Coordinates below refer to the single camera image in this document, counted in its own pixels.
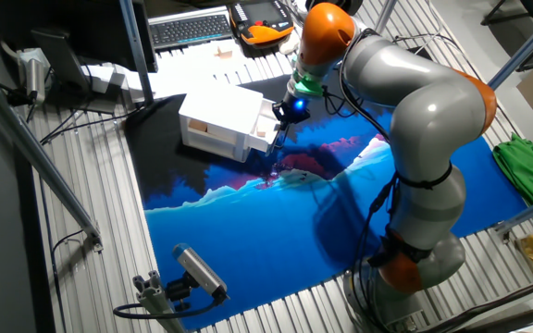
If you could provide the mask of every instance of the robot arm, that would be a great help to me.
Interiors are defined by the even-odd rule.
[[[377,260],[378,280],[385,284],[380,290],[412,294],[441,283],[464,262],[462,244],[450,229],[464,209],[465,182],[450,158],[489,127],[495,95],[479,80],[413,55],[372,30],[347,43],[354,26],[334,7],[320,4],[308,13],[283,109],[286,101],[319,97],[298,84],[306,78],[321,84],[347,47],[341,70],[348,86],[364,100],[395,106],[390,148],[400,187],[389,241]],[[334,19],[322,19],[328,13]],[[337,38],[329,38],[331,31]]]

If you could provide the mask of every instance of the desk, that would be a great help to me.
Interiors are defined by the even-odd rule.
[[[356,17],[372,27],[382,5],[383,1],[379,0],[364,2]],[[383,33],[385,37],[435,31],[425,0],[401,1],[394,10]],[[400,45],[410,48],[423,43],[416,42],[405,41]],[[441,64],[473,73],[462,55],[444,42],[434,41],[428,50]],[[190,52],[196,51],[184,48],[163,53],[160,66],[169,66]],[[246,58],[238,68],[213,68],[208,75],[199,75],[209,80],[239,84],[290,73],[288,56],[256,51],[254,57]],[[126,108],[126,103],[118,105],[117,112],[124,114]],[[31,129],[37,138],[42,138],[69,115],[68,110],[52,111],[36,113]],[[83,124],[105,117],[79,112],[75,122]],[[484,138],[492,147],[508,141],[509,133],[514,129],[516,126],[500,110]],[[162,332],[155,321],[131,322],[112,315],[113,307],[136,302],[132,277],[145,276],[149,270],[157,269],[121,124],[106,122],[81,128],[77,133],[67,132],[47,145],[45,150],[96,221],[105,246],[102,253],[97,254],[82,249],[77,241],[70,241],[56,252],[57,265],[61,267],[61,301],[68,331]],[[34,181],[39,189],[38,178]],[[43,241],[47,247],[43,199],[48,208],[53,241],[79,230],[79,227],[48,189],[44,195],[38,193]],[[514,228],[517,237],[531,232],[533,221]],[[75,239],[83,241],[82,235]],[[526,263],[513,244],[502,245],[488,232],[468,236],[463,243],[468,259],[460,271],[439,286],[418,294],[427,304],[425,315],[415,317],[419,327],[437,323],[533,283],[533,276],[528,273]],[[48,252],[45,255],[50,267]],[[57,329],[62,331],[55,287],[52,283],[50,286]],[[357,329],[350,315],[353,312],[351,309],[347,312],[345,308],[342,281],[332,278],[313,288],[237,314],[201,332],[355,332]]]

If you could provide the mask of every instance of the painted blue canvas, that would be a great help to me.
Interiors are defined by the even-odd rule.
[[[249,84],[278,99],[287,78]],[[175,97],[127,130],[143,206],[164,282],[180,278],[173,259],[181,242],[228,284],[231,300],[185,318],[205,327],[313,286],[353,260],[366,211],[394,173],[390,147],[359,116],[331,116],[310,105],[312,117],[293,127],[282,149],[253,153],[241,164],[180,142]],[[371,110],[388,127],[390,110]],[[466,236],[521,211],[525,204],[498,169],[482,138],[460,148],[452,162],[464,173],[465,211],[453,227]],[[374,215],[367,252],[378,246],[389,217]],[[193,308],[211,298],[194,290]]]

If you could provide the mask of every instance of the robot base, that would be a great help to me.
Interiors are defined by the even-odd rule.
[[[343,275],[344,292],[347,297],[347,302],[351,305],[355,313],[359,315],[362,313],[359,304],[364,308],[367,307],[364,290],[361,286],[366,286],[370,273],[372,274],[370,283],[374,284],[372,288],[374,291],[370,301],[375,304],[375,311],[377,311],[382,323],[393,332],[417,331],[420,327],[416,326],[412,316],[417,313],[422,313],[425,317],[418,297],[393,290],[383,281],[378,271],[371,268],[365,260],[361,266],[361,270],[355,272],[353,277],[351,271],[347,271]],[[354,278],[354,290],[352,289],[352,278]]]

